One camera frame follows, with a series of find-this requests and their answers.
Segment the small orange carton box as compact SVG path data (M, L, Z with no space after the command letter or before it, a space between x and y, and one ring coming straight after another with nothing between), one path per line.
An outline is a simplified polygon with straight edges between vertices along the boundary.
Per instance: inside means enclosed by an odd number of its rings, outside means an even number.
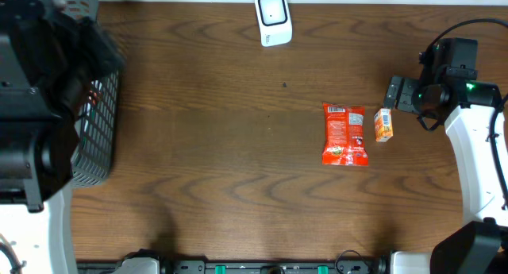
M390 109L381 108L376 112L374 127L377 142L386 142L394 136Z

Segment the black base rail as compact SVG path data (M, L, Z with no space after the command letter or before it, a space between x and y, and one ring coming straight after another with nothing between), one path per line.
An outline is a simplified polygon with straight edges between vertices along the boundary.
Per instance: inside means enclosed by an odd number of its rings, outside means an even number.
M360 259L319 261L319 262L224 262L203 260L180 260L171 263L164 273L174 274L260 274L260 273L286 273L286 274L368 274L389 273L387 262L384 259L364 263Z

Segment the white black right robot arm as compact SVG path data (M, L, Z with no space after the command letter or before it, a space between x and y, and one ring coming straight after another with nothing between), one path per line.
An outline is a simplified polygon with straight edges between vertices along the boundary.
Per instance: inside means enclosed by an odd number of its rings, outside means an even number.
M463 207L461 228L430 253L392 253L390 272L506 272L507 147L499 88L470 76L395 76L383 105L444 127L456 158Z

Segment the grey plastic mesh basket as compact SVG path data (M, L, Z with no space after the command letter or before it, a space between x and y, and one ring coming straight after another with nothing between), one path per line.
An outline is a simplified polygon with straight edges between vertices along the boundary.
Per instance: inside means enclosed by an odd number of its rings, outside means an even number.
M105 183L114 161L114 136L120 71L124 59L112 37L98 22L99 0L66 0L65 14L91 25L84 43L92 49L94 74L85 82L86 96L75 130L79 143L71 157L73 188Z

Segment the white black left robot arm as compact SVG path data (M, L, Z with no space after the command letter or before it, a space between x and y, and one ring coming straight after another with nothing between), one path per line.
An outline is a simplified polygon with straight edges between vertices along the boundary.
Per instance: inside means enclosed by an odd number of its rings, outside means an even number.
M77 273L76 188L114 161L124 60L98 0L1 0L1 270Z

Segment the red snack bag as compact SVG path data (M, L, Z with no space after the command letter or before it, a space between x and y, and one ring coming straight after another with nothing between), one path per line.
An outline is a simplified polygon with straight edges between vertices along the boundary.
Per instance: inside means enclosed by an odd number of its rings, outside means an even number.
M323 103L325 114L324 165L368 166L364 147L364 108Z

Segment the white barcode scanner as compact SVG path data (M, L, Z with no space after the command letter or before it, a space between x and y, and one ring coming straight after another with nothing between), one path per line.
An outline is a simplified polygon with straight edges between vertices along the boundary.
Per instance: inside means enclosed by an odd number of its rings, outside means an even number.
M287 0L255 0L256 17L263 47L287 44L292 40L293 27Z

